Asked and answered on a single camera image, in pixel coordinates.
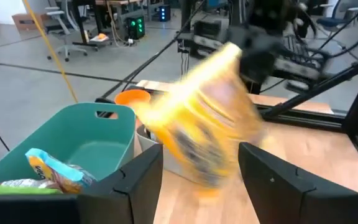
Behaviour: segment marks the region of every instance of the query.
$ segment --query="wooden tabletop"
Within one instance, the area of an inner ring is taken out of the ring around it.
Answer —
[[[146,80],[138,85],[163,91],[170,88],[168,83]],[[285,101],[260,95],[250,98],[261,105]],[[324,103],[306,102],[298,109],[332,113]],[[358,192],[358,153],[347,135],[274,123],[265,123],[265,128],[272,138],[264,150]],[[135,155],[140,152],[136,139]],[[239,174],[228,182],[217,201],[209,204],[200,203],[193,196],[193,187],[189,180],[164,170],[154,223],[259,223]]]

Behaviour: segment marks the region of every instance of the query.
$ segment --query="blurry yellow package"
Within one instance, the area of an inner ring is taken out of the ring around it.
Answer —
[[[136,115],[213,197],[237,169],[240,141],[255,141],[262,120],[239,78],[241,49],[228,43]]]

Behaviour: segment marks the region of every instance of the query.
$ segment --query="orange bowl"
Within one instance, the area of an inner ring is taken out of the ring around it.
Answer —
[[[114,98],[114,102],[118,105],[129,106],[136,101],[148,103],[150,99],[150,93],[147,93],[144,90],[127,90],[117,94]]]

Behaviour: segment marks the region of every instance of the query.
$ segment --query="blue snack bag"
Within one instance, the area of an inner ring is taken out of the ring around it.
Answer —
[[[96,181],[81,167],[62,163],[41,149],[32,148],[25,156],[41,179],[56,182],[65,193],[79,193]]]

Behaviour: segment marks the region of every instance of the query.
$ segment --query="teal plastic basket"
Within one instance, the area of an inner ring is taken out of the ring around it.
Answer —
[[[117,118],[97,117],[97,111],[114,112]],[[0,160],[0,182],[39,179],[24,155],[33,147],[101,180],[134,157],[134,131],[135,114],[129,107],[107,103],[68,106]]]

